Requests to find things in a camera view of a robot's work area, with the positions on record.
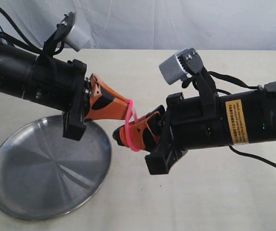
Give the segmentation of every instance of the round metal plate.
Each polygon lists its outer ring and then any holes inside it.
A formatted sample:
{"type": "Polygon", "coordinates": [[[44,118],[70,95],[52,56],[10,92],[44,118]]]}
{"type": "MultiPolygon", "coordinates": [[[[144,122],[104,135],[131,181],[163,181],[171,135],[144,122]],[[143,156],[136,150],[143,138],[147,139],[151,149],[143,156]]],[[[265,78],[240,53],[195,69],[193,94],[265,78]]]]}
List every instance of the round metal plate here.
{"type": "Polygon", "coordinates": [[[24,220],[67,214],[102,185],[112,150],[105,131],[86,123],[80,141],[62,137],[61,115],[30,123],[0,147],[0,209],[24,220]]]}

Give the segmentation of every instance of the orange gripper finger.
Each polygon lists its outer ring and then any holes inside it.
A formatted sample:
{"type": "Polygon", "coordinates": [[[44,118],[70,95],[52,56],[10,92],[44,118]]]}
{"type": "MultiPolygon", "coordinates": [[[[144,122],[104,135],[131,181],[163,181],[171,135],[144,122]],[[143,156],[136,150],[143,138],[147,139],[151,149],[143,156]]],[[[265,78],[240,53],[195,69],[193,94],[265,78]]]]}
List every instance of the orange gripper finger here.
{"type": "Polygon", "coordinates": [[[120,95],[96,74],[90,77],[91,92],[89,103],[85,108],[85,120],[118,119],[125,120],[127,112],[127,98],[120,95]]]}
{"type": "MultiPolygon", "coordinates": [[[[162,120],[165,109],[162,105],[155,110],[138,119],[138,122],[129,123],[129,133],[131,141],[135,148],[151,152],[158,144],[161,138],[161,126],[159,122],[162,120]]],[[[120,146],[128,146],[125,135],[125,125],[117,128],[113,132],[113,139],[120,146]]]]}

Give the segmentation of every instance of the black cylinder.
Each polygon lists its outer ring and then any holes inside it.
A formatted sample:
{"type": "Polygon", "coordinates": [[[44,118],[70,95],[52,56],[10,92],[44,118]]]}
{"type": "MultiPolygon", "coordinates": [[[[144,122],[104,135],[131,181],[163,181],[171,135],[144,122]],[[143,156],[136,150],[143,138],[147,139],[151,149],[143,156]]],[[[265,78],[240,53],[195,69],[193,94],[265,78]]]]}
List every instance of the black cylinder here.
{"type": "Polygon", "coordinates": [[[75,78],[79,71],[71,62],[36,56],[0,43],[2,93],[66,111],[74,97],[75,78]]]}
{"type": "Polygon", "coordinates": [[[202,118],[199,97],[181,100],[172,132],[183,150],[276,141],[276,97],[265,90],[222,96],[217,118],[202,118]]]}

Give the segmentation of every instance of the pink rubber band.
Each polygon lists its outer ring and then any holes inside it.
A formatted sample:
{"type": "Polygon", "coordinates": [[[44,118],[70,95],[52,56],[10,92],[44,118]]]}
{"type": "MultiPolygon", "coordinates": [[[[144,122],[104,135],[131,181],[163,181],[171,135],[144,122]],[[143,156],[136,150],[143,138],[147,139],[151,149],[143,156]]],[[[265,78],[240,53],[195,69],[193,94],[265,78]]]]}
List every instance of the pink rubber band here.
{"type": "Polygon", "coordinates": [[[132,116],[134,116],[134,121],[135,121],[135,123],[137,123],[138,117],[137,117],[136,111],[134,109],[134,101],[131,99],[128,99],[127,103],[128,103],[128,109],[127,109],[127,113],[126,113],[126,117],[125,117],[125,136],[126,136],[126,140],[127,140],[129,148],[134,152],[139,152],[139,151],[141,151],[141,149],[134,147],[132,140],[130,138],[130,131],[129,131],[130,118],[132,116]]]}

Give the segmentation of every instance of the white tabletop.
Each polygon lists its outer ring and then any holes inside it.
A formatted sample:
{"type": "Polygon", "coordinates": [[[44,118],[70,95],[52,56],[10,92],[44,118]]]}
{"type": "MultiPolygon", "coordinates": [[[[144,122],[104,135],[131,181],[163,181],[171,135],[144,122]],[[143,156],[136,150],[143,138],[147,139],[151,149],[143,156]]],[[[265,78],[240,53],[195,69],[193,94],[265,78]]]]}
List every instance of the white tabletop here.
{"type": "MultiPolygon", "coordinates": [[[[158,65],[174,51],[63,51],[59,58],[88,64],[122,95],[138,116],[165,105],[168,94],[193,88],[167,85],[158,65]]],[[[236,76],[248,85],[276,80],[276,51],[200,51],[208,70],[236,76]]],[[[218,88],[244,91],[224,81],[218,88]]],[[[0,93],[0,145],[17,129],[59,111],[0,93]]],[[[109,134],[113,161],[102,188],[78,210],[60,218],[27,222],[0,211],[0,231],[276,231],[276,169],[241,157],[227,147],[190,151],[169,175],[151,176],[145,152],[120,147],[112,132],[123,121],[98,121],[109,134]]],[[[240,150],[276,162],[276,142],[240,150]]]]}

